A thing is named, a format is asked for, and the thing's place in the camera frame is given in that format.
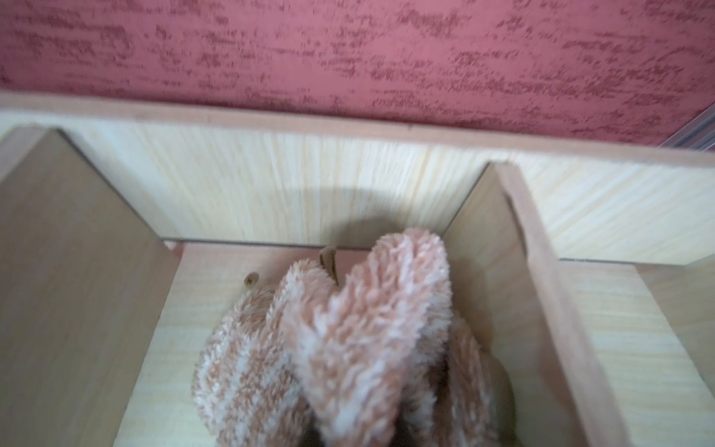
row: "striped plush fabric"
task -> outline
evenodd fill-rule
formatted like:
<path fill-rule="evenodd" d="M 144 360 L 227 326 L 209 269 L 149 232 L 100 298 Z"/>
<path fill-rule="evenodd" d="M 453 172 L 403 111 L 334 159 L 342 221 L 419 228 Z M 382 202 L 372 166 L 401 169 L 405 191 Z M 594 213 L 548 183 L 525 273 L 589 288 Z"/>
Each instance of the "striped plush fabric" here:
<path fill-rule="evenodd" d="M 440 238 L 380 238 L 342 288 L 332 267 L 296 262 L 276 288 L 250 291 L 209 339 L 193 392 L 218 445 L 298 446 L 315 419 L 328 446 L 499 446 L 480 348 L 451 309 Z M 395 436 L 396 425 L 407 433 Z"/>

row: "stuffed animal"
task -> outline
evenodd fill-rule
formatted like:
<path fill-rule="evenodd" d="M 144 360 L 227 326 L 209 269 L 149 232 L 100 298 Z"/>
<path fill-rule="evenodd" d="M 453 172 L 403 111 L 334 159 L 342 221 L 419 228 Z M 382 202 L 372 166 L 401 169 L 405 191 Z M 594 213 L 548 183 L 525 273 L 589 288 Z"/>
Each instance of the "stuffed animal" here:
<path fill-rule="evenodd" d="M 219 446 L 499 446 L 505 377 L 451 308 L 439 237 L 381 237 L 339 288 L 335 250 L 249 290 L 202 351 L 193 396 Z M 395 435 L 395 427 L 405 432 Z"/>

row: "fluffy pink fabric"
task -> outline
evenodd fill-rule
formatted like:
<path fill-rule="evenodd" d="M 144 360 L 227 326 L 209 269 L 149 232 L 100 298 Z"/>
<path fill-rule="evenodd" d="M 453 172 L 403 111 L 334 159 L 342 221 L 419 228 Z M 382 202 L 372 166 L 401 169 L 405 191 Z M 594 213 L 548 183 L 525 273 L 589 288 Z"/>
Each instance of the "fluffy pink fabric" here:
<path fill-rule="evenodd" d="M 193 392 L 219 444 L 298 446 L 312 409 L 329 446 L 386 446 L 398 415 L 417 446 L 499 445 L 479 346 L 453 321 L 439 237 L 380 238 L 342 290 L 328 264 L 296 262 L 209 339 Z"/>
<path fill-rule="evenodd" d="M 310 425 L 278 330 L 285 302 L 274 293 L 249 291 L 201 353 L 192 394 L 219 446 L 297 446 Z"/>
<path fill-rule="evenodd" d="M 317 264 L 290 269 L 277 292 L 289 315 L 281 329 L 329 445 L 388 445 L 405 388 L 406 419 L 429 436 L 428 369 L 447 338 L 448 273 L 442 242 L 422 230 L 380 238 L 341 291 Z"/>

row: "plush toy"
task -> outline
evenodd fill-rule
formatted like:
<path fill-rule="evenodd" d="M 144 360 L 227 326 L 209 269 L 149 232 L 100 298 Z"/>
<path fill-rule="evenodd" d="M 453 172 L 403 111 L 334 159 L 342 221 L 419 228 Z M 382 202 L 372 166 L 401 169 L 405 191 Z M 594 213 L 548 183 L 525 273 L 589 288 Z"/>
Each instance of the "plush toy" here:
<path fill-rule="evenodd" d="M 503 372 L 453 315 L 439 237 L 380 238 L 342 288 L 334 254 L 250 290 L 209 339 L 193 395 L 218 445 L 299 446 L 313 419 L 328 446 L 510 438 L 513 407 L 496 405 L 492 386 Z"/>

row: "plush ear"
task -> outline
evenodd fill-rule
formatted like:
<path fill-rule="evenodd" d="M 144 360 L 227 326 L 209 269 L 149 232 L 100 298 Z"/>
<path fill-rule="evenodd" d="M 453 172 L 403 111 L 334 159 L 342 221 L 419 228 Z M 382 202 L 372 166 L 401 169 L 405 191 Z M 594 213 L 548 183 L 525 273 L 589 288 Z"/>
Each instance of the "plush ear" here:
<path fill-rule="evenodd" d="M 386 446 L 410 356 L 446 259 L 427 232 L 380 238 L 340 291 L 314 265 L 294 265 L 277 292 L 295 375 L 331 446 Z"/>
<path fill-rule="evenodd" d="M 454 317 L 448 349 L 448 392 L 437 411 L 441 414 L 441 446 L 500 446 L 494 415 L 494 396 L 482 355 L 469 325 Z"/>
<path fill-rule="evenodd" d="M 297 446 L 311 413 L 279 332 L 285 301 L 249 290 L 201 352 L 192 394 L 219 446 Z"/>
<path fill-rule="evenodd" d="M 437 392 L 447 371 L 445 354 L 452 323 L 452 287 L 447 251 L 442 240 L 421 230 L 407 230 L 415 246 L 422 247 L 438 262 L 432 271 L 434 285 L 429 297 L 425 325 L 410 355 L 410 374 L 405 382 L 400 414 L 417 446 L 433 444 L 434 408 Z"/>

